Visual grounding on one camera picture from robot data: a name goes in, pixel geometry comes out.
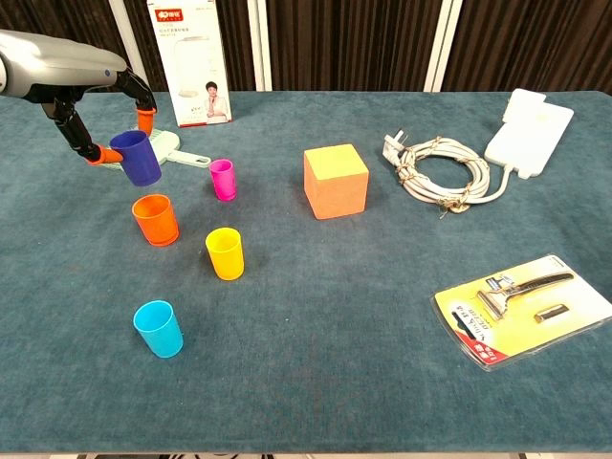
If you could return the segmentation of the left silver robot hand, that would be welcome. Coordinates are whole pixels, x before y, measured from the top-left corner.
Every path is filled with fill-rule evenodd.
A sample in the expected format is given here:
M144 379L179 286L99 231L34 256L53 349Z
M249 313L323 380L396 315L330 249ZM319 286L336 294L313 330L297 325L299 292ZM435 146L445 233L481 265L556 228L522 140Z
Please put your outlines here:
M122 160L92 141L75 108L86 92L102 87L132 98L139 129L152 132L157 113L153 92L119 55L44 34L1 32L1 95L41 105L66 142L91 165Z

